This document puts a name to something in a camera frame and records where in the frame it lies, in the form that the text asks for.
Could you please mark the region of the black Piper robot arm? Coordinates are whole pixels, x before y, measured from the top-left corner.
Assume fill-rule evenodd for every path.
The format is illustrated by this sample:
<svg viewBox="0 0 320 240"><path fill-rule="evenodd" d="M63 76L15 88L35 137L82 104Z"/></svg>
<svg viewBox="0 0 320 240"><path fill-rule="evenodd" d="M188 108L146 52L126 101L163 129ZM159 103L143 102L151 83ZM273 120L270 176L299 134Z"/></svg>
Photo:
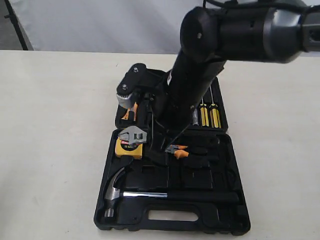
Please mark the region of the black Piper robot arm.
<svg viewBox="0 0 320 240"><path fill-rule="evenodd" d="M227 61L287 64L317 52L320 8L301 0L195 7L182 20L180 50L150 96L145 155L161 161Z"/></svg>

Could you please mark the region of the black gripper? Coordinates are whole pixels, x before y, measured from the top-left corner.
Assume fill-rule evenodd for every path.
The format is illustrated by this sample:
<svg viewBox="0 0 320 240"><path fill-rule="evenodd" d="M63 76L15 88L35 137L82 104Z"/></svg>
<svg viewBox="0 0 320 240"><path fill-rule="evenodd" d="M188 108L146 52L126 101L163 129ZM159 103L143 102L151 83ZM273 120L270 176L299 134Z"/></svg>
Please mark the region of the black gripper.
<svg viewBox="0 0 320 240"><path fill-rule="evenodd" d="M224 58L208 55L198 59L181 49L169 71L149 70L152 121L148 124L148 134L177 137L184 132L192 121L194 109L224 65ZM156 165L168 164L167 154L154 150L149 143L146 157Z"/></svg>

